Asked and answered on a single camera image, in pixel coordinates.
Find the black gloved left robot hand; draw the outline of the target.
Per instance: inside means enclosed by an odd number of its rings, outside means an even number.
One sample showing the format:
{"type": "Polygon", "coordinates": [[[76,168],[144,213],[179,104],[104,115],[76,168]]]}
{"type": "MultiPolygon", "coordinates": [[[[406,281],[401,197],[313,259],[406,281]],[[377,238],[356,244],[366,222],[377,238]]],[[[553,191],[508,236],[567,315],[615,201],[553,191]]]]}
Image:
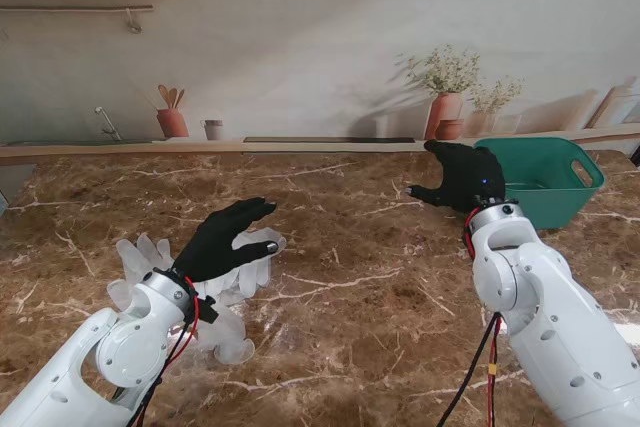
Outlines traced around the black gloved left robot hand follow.
{"type": "Polygon", "coordinates": [[[240,200],[212,212],[175,259],[171,270],[193,283],[223,276],[231,270],[261,260],[278,250],[273,241],[261,241],[235,248],[234,239],[276,210],[263,197],[240,200]]]}

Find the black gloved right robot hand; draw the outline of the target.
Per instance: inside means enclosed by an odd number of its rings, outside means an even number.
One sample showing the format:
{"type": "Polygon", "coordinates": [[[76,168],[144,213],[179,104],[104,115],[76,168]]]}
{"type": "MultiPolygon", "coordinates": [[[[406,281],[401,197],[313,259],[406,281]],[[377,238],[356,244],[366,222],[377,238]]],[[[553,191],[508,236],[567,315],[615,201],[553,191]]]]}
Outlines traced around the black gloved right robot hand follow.
{"type": "Polygon", "coordinates": [[[506,199],[502,167],[486,147],[428,140],[424,143],[443,169],[441,185],[435,189],[412,185],[407,193],[433,206],[446,206],[461,213],[506,199]]]}

